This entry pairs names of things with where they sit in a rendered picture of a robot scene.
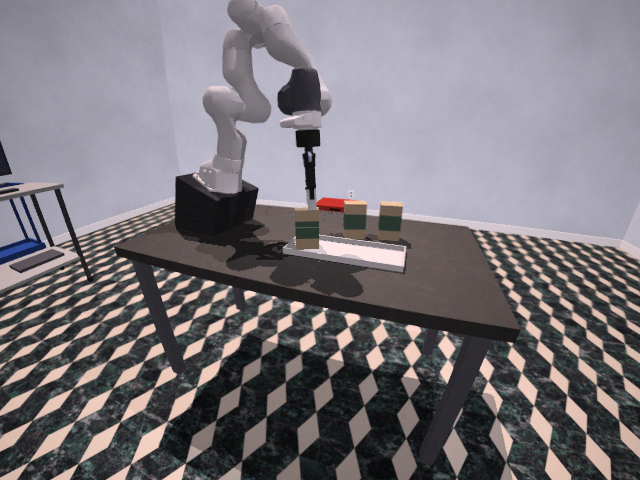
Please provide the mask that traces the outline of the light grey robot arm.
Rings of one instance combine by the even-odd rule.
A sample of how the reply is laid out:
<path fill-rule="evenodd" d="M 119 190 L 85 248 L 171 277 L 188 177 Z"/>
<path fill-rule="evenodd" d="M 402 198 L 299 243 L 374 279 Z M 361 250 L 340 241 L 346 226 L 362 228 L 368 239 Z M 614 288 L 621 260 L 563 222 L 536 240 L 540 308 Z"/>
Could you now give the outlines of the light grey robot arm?
<path fill-rule="evenodd" d="M 204 109 L 217 127 L 217 151 L 192 177 L 208 191 L 242 191 L 247 140 L 236 128 L 236 120 L 264 123 L 271 114 L 270 102 L 253 77 L 253 47 L 266 47 L 271 57 L 294 67 L 289 82 L 277 95 L 281 112 L 292 115 L 280 121 L 281 128 L 318 130 L 321 116 L 331 108 L 331 94 L 310 52 L 295 35 L 286 11 L 278 5 L 263 8 L 258 4 L 256 0 L 229 1 L 227 13 L 241 30 L 230 30 L 224 37 L 222 73 L 234 89 L 210 86 L 203 94 Z"/>

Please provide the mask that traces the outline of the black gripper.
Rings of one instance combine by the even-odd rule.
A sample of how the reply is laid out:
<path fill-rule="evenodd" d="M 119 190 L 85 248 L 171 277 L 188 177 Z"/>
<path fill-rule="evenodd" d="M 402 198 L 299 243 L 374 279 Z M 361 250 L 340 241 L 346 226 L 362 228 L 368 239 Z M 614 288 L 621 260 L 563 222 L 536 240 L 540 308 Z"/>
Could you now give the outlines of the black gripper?
<path fill-rule="evenodd" d="M 316 179 L 315 179 L 315 158 L 316 154 L 313 153 L 313 147 L 320 146 L 320 130 L 298 130 L 296 133 L 296 146 L 298 148 L 305 147 L 305 153 L 303 154 L 304 167 L 307 177 L 305 175 L 306 182 L 306 197 L 308 210 L 317 210 L 316 202 Z M 305 158 L 306 157 L 306 158 Z M 307 185 L 308 184 L 308 185 Z"/>

